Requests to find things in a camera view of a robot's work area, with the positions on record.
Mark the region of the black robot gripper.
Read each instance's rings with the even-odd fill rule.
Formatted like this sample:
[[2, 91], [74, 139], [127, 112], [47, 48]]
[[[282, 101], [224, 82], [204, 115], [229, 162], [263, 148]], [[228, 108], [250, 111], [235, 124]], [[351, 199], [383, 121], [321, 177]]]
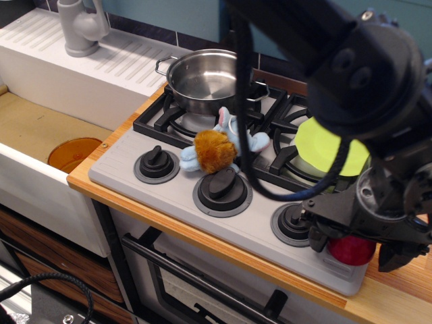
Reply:
[[392, 272], [429, 253], [431, 245], [431, 166], [400, 181], [374, 166], [348, 189], [302, 201], [308, 240], [323, 252], [329, 238], [355, 236], [381, 243], [379, 272]]

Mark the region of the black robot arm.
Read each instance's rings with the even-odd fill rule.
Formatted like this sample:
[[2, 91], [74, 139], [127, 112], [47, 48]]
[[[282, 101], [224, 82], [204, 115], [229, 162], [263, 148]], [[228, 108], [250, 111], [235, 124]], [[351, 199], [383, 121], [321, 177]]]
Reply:
[[[385, 16], [353, 17], [330, 1], [228, 1], [236, 33], [242, 169], [252, 187], [298, 201], [310, 246], [356, 236], [381, 245], [379, 270], [427, 254], [431, 222], [431, 62]], [[328, 174], [294, 194], [265, 189], [250, 164], [245, 103], [256, 26], [304, 74], [312, 115], [342, 141]]]

